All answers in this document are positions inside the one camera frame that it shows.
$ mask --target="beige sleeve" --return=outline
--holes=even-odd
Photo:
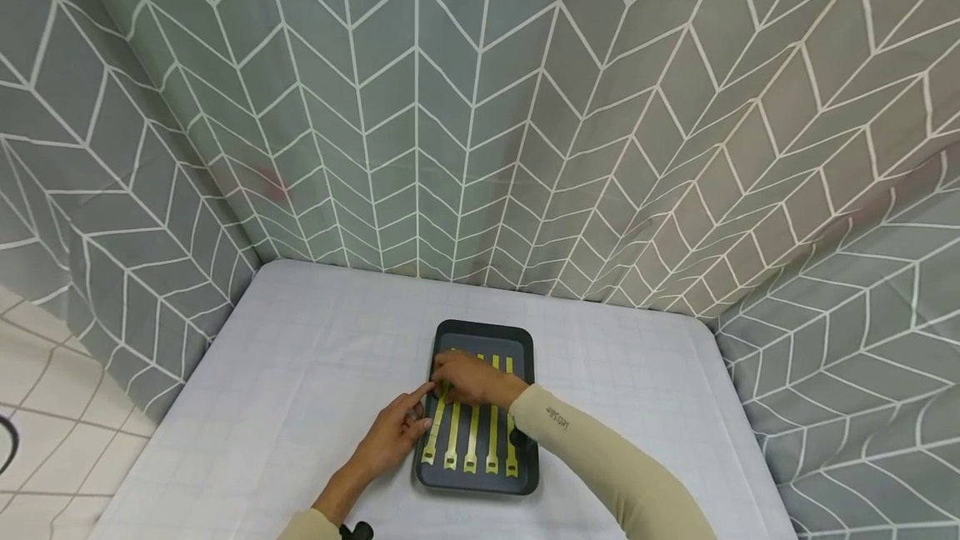
[[[542,387],[510,407],[520,431],[566,463],[630,540],[716,540],[689,491],[663,465]]]
[[[299,511],[280,532],[277,540],[340,540],[340,530],[320,511]]]

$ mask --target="gray curtain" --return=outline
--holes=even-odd
[[[265,261],[708,320],[960,129],[952,0],[102,1]]]
[[[869,211],[717,339],[802,536],[957,538],[960,147]]]
[[[100,0],[0,20],[0,283],[159,420],[259,257]]]
[[[155,418],[272,258],[733,305],[797,530],[934,538],[958,5],[0,0],[0,280]]]

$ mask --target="dark gray tray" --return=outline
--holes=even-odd
[[[523,378],[524,382],[535,381],[534,342],[530,333],[520,327],[448,319],[437,326],[437,336],[431,352],[431,370],[433,356],[451,349],[482,355],[488,363],[493,357],[497,357],[501,371],[507,371],[509,363],[512,365],[512,373]],[[432,394],[427,396],[425,413],[434,418],[434,426],[430,432],[424,434],[414,453],[414,472],[424,486],[517,495],[530,494],[537,488],[538,446],[526,439],[516,428],[512,434],[508,431],[508,426],[512,427],[512,421],[508,422],[508,416],[502,409],[477,409],[476,465],[472,468],[468,453],[474,409],[467,405],[444,405],[438,418],[440,402],[441,400]],[[497,412],[497,419],[494,420],[497,446],[491,452],[491,421],[494,410]],[[458,413],[455,458],[448,458],[450,427],[455,413]],[[429,450],[431,437],[435,437],[432,451]],[[511,456],[516,458],[516,466]],[[493,462],[488,467],[488,457],[495,457],[495,468]]]

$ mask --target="floor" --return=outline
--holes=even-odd
[[[155,428],[63,321],[5,287],[0,415],[20,435],[0,538],[18,540],[86,539]]]

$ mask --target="yellow strip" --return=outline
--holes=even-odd
[[[500,356],[493,355],[493,368],[500,368]],[[500,462],[497,459],[497,420],[499,409],[493,405],[490,407],[490,449],[487,450],[487,473],[497,475],[500,473]]]
[[[433,459],[437,456],[437,436],[440,435],[440,422],[443,420],[443,408],[447,406],[444,399],[447,398],[448,386],[446,383],[442,386],[440,400],[437,401],[437,412],[433,414],[433,426],[430,427],[430,438],[426,441],[426,447],[423,449],[421,463],[433,465]]]
[[[455,402],[450,413],[450,439],[447,441],[447,453],[443,456],[443,469],[457,468],[457,428],[459,427],[460,402]]]
[[[483,355],[477,355],[480,361]],[[463,472],[475,474],[478,471],[478,426],[480,425],[480,406],[470,407],[470,435],[467,439],[467,456],[463,458]]]
[[[507,357],[507,373],[513,373],[513,357]],[[518,478],[519,466],[517,465],[517,447],[510,441],[510,435],[513,433],[513,416],[507,413],[507,477]]]

